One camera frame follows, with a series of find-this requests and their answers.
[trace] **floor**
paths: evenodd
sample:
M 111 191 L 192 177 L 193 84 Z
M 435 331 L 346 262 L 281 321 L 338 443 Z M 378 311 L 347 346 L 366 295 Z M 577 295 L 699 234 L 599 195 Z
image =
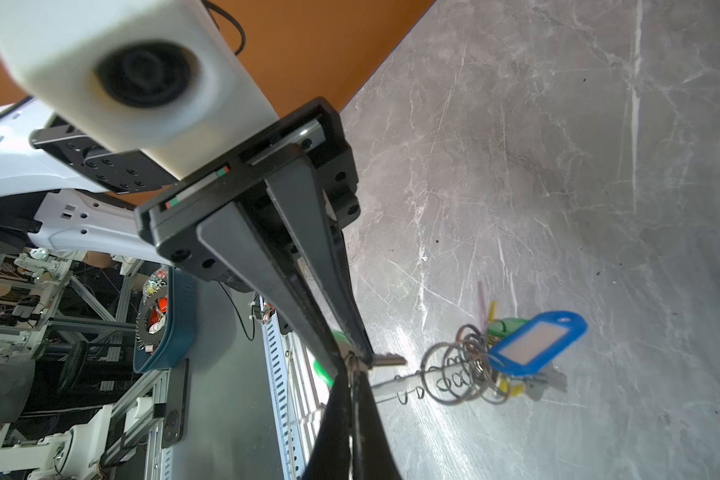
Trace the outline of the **floor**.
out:
M 405 478 L 720 478 L 720 0 L 438 0 L 342 118 L 378 351 L 479 281 L 590 326 L 565 394 L 381 404 Z
M 219 283 L 198 282 L 185 431 L 173 447 L 172 478 L 282 478 L 262 329 L 248 318 L 253 294 L 228 291 L 246 331 Z

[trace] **key tag label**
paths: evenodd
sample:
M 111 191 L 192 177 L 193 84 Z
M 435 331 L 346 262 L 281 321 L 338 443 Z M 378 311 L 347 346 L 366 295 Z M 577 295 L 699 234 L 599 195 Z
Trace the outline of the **key tag label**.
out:
M 490 349 L 490 366 L 513 377 L 535 375 L 585 334 L 586 328 L 577 313 L 540 313 Z

